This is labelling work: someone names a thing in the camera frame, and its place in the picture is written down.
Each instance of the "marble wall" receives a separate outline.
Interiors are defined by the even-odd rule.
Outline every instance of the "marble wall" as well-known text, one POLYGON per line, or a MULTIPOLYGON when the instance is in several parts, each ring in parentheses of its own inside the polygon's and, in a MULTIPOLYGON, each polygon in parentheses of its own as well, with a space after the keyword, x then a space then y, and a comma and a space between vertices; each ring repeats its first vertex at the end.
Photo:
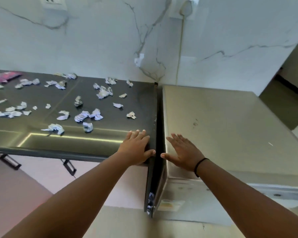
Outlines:
POLYGON ((171 0, 0 0, 0 69, 75 72, 259 95, 298 43, 298 0, 200 0, 184 26, 171 0), (141 59, 138 66, 135 59, 141 59))

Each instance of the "hand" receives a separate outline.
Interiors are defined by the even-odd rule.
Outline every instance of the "hand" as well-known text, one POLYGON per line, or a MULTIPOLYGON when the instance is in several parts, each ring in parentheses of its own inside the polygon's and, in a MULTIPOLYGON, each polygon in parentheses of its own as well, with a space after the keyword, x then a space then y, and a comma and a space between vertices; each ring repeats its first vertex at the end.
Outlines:
POLYGON ((150 136, 145 135, 145 130, 142 132, 139 132, 139 130, 134 132, 129 131, 126 135, 126 139, 120 144, 117 153, 126 154, 130 165, 141 164, 156 153, 154 149, 144 151, 150 139, 150 136))
POLYGON ((184 138, 182 135, 171 135, 172 138, 167 137, 166 139, 172 144, 178 156, 162 153, 161 158, 172 162, 180 168, 194 171, 196 164, 205 158, 204 155, 190 140, 184 138))

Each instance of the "forearm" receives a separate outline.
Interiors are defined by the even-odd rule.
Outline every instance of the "forearm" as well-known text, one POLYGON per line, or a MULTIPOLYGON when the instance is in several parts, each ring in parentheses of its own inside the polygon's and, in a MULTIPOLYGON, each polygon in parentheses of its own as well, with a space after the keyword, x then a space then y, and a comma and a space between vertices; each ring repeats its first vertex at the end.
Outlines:
POLYGON ((4 238, 82 237, 128 167, 127 157, 115 153, 57 192, 4 238))
POLYGON ((298 216, 209 160, 197 170, 247 238, 298 237, 298 216))

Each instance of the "pink plastic wrapper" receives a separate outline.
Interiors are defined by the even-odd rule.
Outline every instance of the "pink plastic wrapper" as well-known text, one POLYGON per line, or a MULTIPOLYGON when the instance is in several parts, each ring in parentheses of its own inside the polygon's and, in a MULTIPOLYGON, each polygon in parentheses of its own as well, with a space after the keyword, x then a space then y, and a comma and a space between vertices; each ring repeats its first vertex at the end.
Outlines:
POLYGON ((8 82, 8 80, 21 76, 21 72, 6 72, 6 73, 0 73, 0 82, 8 82))

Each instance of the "black wristband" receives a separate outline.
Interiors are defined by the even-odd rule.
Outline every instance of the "black wristband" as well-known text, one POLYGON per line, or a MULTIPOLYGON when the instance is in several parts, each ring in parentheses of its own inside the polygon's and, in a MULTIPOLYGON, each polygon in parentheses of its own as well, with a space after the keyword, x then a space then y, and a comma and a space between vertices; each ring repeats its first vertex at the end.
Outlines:
POLYGON ((199 165, 200 165, 200 163, 202 163, 204 160, 209 160, 208 158, 204 158, 204 159, 201 159, 197 164, 196 164, 196 166, 195 166, 195 168, 194 168, 194 174, 196 175, 196 177, 200 177, 200 176, 198 176, 198 174, 196 173, 197 171, 198 171, 198 167, 199 167, 199 165))

